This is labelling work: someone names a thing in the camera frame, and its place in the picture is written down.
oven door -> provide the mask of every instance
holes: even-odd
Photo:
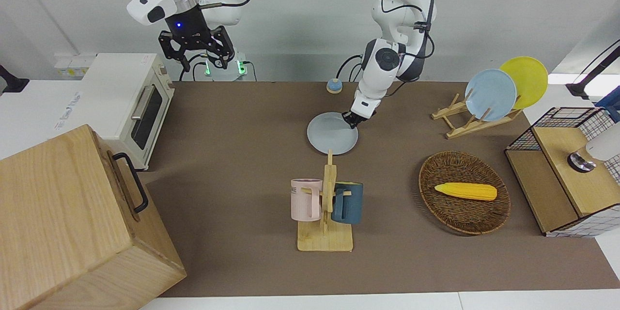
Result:
[[[170,97],[164,90],[161,81],[153,74],[142,88],[138,103],[130,116],[130,128],[125,137],[125,144],[134,155],[141,159],[135,164],[137,169],[145,169],[151,157],[155,140],[161,128]]]

dark blue mug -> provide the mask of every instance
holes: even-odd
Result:
[[[332,221],[345,224],[359,224],[361,221],[361,198],[364,185],[354,182],[336,182],[334,191]]]

woven tray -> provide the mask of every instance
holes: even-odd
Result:
[[[447,182],[490,184],[497,188],[493,201],[450,197],[434,189]],[[510,197],[497,173],[479,158],[458,151],[429,157],[420,169],[420,195],[431,213],[461,233],[480,235],[499,229],[510,215]]]

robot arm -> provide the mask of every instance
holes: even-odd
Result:
[[[368,43],[363,54],[363,74],[355,90],[354,103],[344,120],[351,128],[371,118],[395,78],[414,82],[422,72],[434,19],[434,0],[379,0],[372,18],[381,27],[381,39]],[[402,34],[408,27],[413,33]]]
[[[170,31],[160,33],[159,43],[166,58],[179,61],[184,71],[190,70],[186,50],[200,49],[209,53],[215,67],[226,69],[234,57],[234,47],[224,25],[235,25],[241,18],[239,7],[221,7],[229,2],[234,0],[132,0],[127,11],[144,25],[166,21]],[[210,8],[203,12],[202,7]],[[219,26],[211,30],[209,25]],[[172,47],[172,41],[179,49]]]

sticker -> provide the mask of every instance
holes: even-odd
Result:
[[[80,101],[81,98],[82,98],[82,92],[76,92],[76,94],[73,95],[73,98],[71,98],[71,101],[69,101],[69,104],[66,107],[64,107],[64,112],[62,112],[62,115],[58,118],[58,122],[54,125],[54,129],[56,131],[64,127],[67,120],[69,120],[69,118],[71,117],[71,114],[73,114],[73,110],[75,110],[75,107],[77,107],[78,102]]]

